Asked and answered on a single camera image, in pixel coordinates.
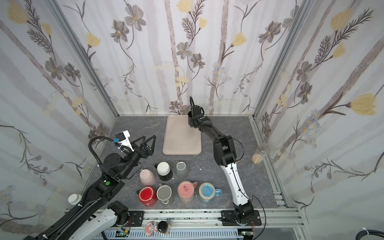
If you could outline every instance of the gray countertop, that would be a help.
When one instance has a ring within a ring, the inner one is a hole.
[[[244,157],[240,160],[238,165],[238,172],[243,183],[244,189],[247,195],[250,197],[255,195],[263,204],[264,208],[276,208],[276,201],[273,196],[272,187],[265,170],[264,163],[259,165],[253,164],[251,156],[256,150],[256,139],[252,131],[251,124],[248,117],[210,117],[215,127],[225,135],[231,135],[244,145]],[[155,190],[158,189],[159,183],[168,185],[171,187],[172,192],[175,194],[175,201],[172,205],[165,207],[160,201],[152,207],[152,209],[226,209],[233,208],[232,194],[228,185],[228,181],[224,172],[220,169],[215,162],[213,156],[212,141],[208,136],[202,132],[202,151],[199,155],[165,155],[162,152],[165,129],[167,124],[167,117],[118,117],[115,125],[111,129],[110,137],[114,138],[114,135],[128,130],[131,134],[130,140],[135,140],[143,135],[150,137],[156,135],[155,151],[152,156],[147,159],[141,159],[143,169],[149,169],[156,175],[156,183],[153,186]],[[235,142],[235,148],[237,157],[242,155],[242,147]],[[112,153],[116,152],[122,154],[120,150],[113,146],[111,143],[107,143],[100,155],[101,160]],[[174,173],[173,179],[167,182],[161,182],[157,177],[157,172],[154,167],[155,163],[166,161],[171,166]],[[203,182],[212,183],[215,188],[222,189],[223,194],[220,197],[215,197],[209,205],[204,205],[199,200],[198,190],[195,191],[195,197],[190,205],[184,205],[177,194],[177,187],[182,181],[175,174],[176,163],[178,161],[185,162],[189,169],[189,181],[197,181],[199,185]],[[96,181],[101,176],[101,172],[95,168],[92,172],[87,186]],[[120,192],[113,198],[112,201],[119,200],[129,209],[146,209],[138,199],[136,194],[137,190],[142,189],[144,186],[139,179],[139,173],[132,177],[130,180],[125,180],[125,186]],[[255,199],[252,201],[255,208],[261,208],[259,202]]]

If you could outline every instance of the floral wallpaper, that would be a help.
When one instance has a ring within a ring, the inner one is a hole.
[[[44,2],[0,6],[0,235],[21,239],[70,208],[115,118]]]
[[[301,1],[58,3],[120,114],[253,114]]]
[[[257,124],[311,238],[382,229],[384,2],[315,1]]]

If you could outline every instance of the mug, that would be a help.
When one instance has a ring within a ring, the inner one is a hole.
[[[159,189],[157,190],[157,199],[161,201],[165,206],[169,206],[175,200],[174,195],[172,194],[172,189],[167,185],[159,184]]]
[[[219,197],[223,194],[221,189],[215,189],[215,187],[209,182],[205,182],[200,185],[199,188],[200,199],[203,204],[209,204],[212,199],[216,196]]]
[[[153,207],[157,202],[156,192],[150,186],[141,189],[138,194],[140,202],[146,207]]]
[[[161,181],[166,182],[172,178],[172,169],[167,162],[156,163],[155,168],[157,169],[157,174]]]
[[[191,183],[190,181],[183,181],[179,184],[177,192],[181,202],[184,204],[190,204],[192,202],[197,185],[197,182]]]
[[[144,186],[153,186],[156,182],[155,175],[151,170],[148,169],[141,169],[140,170],[140,182]]]
[[[178,162],[176,164],[176,175],[180,178],[180,179],[185,179],[188,177],[188,167],[187,165],[185,164],[185,162]]]

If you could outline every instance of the glass jar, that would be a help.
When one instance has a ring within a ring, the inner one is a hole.
[[[251,159],[252,162],[254,164],[261,163],[265,159],[265,157],[268,155],[269,151],[270,151],[270,148],[267,144],[264,144],[264,143],[259,144],[257,150],[252,155],[252,159]]]

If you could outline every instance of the gray mug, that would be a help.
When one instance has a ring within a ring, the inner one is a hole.
[[[189,169],[185,162],[178,162],[176,164],[176,175],[180,179],[186,179],[188,177]]]
[[[165,206],[171,205],[175,200],[175,196],[172,193],[172,189],[167,185],[159,184],[159,186],[160,187],[156,193],[157,199],[159,199],[161,203]]]

